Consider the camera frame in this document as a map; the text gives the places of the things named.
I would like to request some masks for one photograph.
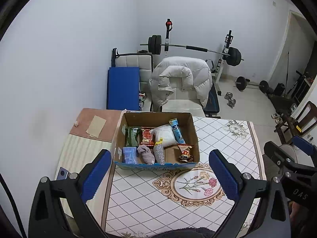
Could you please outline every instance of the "white plastic bag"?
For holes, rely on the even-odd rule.
[[[156,127],[155,129],[152,129],[150,133],[155,135],[156,142],[159,142],[161,138],[163,139],[163,147],[176,144],[175,136],[170,124]]]

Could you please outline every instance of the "white puffer jacket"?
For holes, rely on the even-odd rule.
[[[173,93],[170,77],[182,78],[183,90],[194,88],[197,99],[206,107],[212,87],[211,72],[207,63],[202,59],[173,56],[164,58],[154,68],[149,80],[154,110],[164,105]]]

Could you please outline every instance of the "green snack package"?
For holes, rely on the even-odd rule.
[[[126,147],[137,147],[137,136],[140,133],[139,127],[126,128]]]

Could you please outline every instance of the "blue tube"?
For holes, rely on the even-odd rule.
[[[172,126],[174,136],[179,144],[185,144],[185,140],[180,132],[180,127],[178,125],[177,118],[170,120],[170,125]]]

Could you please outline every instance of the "floral tablecloth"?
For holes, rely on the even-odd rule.
[[[147,237],[185,227],[216,231],[234,201],[229,200],[208,164],[219,149],[228,162],[256,179],[266,179],[253,124],[193,117],[200,162],[192,170],[144,171],[115,169],[107,210],[106,232],[122,237]],[[257,209],[255,199],[245,224]]]

